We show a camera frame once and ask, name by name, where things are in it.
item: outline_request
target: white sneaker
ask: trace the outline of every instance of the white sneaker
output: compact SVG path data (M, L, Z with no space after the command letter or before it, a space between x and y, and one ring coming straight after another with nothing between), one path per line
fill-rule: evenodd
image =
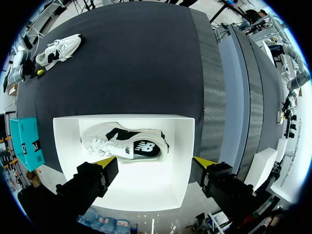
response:
M48 44L48 48L41 54L36 56L36 62L45 67L46 70L51 69L58 61L66 61L78 49L81 43L82 35L75 34L61 40L55 40Z
M108 122L87 129L81 143L90 153L118 156L119 161L164 161L169 145L161 130L128 130L116 122Z

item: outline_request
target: gray surface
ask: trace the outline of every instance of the gray surface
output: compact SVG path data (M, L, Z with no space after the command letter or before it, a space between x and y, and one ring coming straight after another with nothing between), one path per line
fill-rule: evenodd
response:
M191 14L198 33L204 79L204 123L199 156L218 162L226 114L222 61L207 15L195 10L191 10Z
M40 40L38 51L76 33L86 40L72 58L19 85L18 115L37 118L47 166L61 171L53 118L75 115L194 117L194 155L199 155L203 72L189 8L157 2L97 8L51 31Z
M233 30L235 31L245 58L250 92L250 118L248 136L245 151L237 174L237 178L244 181L253 161L254 154L257 153L259 146L263 123L263 95L260 72L251 44L244 33L239 31L236 27L233 27Z
M277 111L283 107L283 85L280 72L269 57L253 41L251 45L257 60L263 86L263 125L257 152L268 147L277 149L278 140L283 137L283 125L277 125Z
M237 174L239 170L239 166L241 163L241 160L243 158L245 147L246 147L246 141L248 136L248 130L249 130L249 117L250 117L250 90L249 90L249 79L248 79L248 73L247 73L247 67L245 62L245 57L243 54L243 51L241 49L240 43L238 41L237 35L234 33L234 28L229 27L229 31L231 33L231 37L233 38L233 42L237 51L238 59L239 59L239 65L242 73L242 81L243 81L243 92L244 92L244 116L243 116L243 127L242 127L242 133L239 143L239 148L237 150L237 157L235 159L235 163L233 166L232 173Z
M249 125L249 82L246 64L232 28L219 43L226 87L226 123L219 162L226 162L236 174L245 149Z

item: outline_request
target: shoe insole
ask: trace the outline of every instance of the shoe insole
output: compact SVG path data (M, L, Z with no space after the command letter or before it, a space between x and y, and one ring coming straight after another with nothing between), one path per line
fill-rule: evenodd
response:
M133 153L140 156L157 156L160 148L149 140L138 140L134 142Z

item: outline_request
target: label on box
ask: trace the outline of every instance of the label on box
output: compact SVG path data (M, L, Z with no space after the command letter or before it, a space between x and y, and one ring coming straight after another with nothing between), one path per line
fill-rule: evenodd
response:
M108 219L102 219L102 218L99 218L98 220L100 223L108 223Z
M25 145L25 143L23 143L23 144L21 145L21 147L22 147L22 149L23 149L23 153L26 155L26 154L27 154L27 151L26 151L26 145Z
M128 226L128 222L126 222L126 221L117 221L117 225L127 227Z
M37 152L38 150L41 149L39 140L36 140L35 142L33 142L32 145L33 145L34 152Z

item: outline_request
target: shoe box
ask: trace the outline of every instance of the shoe box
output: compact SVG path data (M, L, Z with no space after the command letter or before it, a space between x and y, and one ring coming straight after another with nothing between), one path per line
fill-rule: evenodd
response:
M89 115L53 119L58 159L67 180L84 162L97 162L103 156L90 154L80 137L88 128L105 122L118 122L126 129L159 129L169 144L162 162L118 161L116 178L103 198L93 205L123 211L161 211L179 208L188 185L194 148L195 120L178 115Z

